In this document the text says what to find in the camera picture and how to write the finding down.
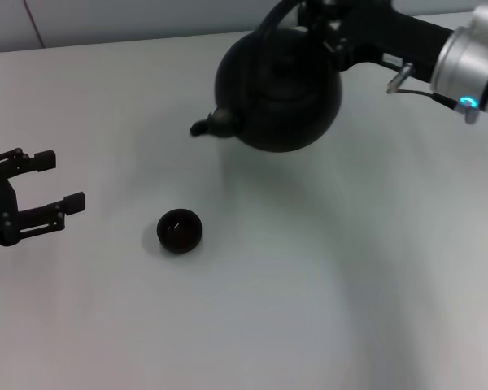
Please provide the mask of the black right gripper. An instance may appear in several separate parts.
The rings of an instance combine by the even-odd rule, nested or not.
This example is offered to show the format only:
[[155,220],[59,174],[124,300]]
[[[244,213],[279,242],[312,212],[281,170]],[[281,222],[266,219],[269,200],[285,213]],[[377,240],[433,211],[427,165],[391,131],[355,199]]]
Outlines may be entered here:
[[[340,23],[329,23],[338,17]],[[392,70],[398,65],[387,54],[413,66],[412,77],[430,78],[443,46],[453,31],[396,11],[390,1],[303,0],[297,26],[327,25],[324,47],[334,67],[344,72],[359,63],[374,63]]]

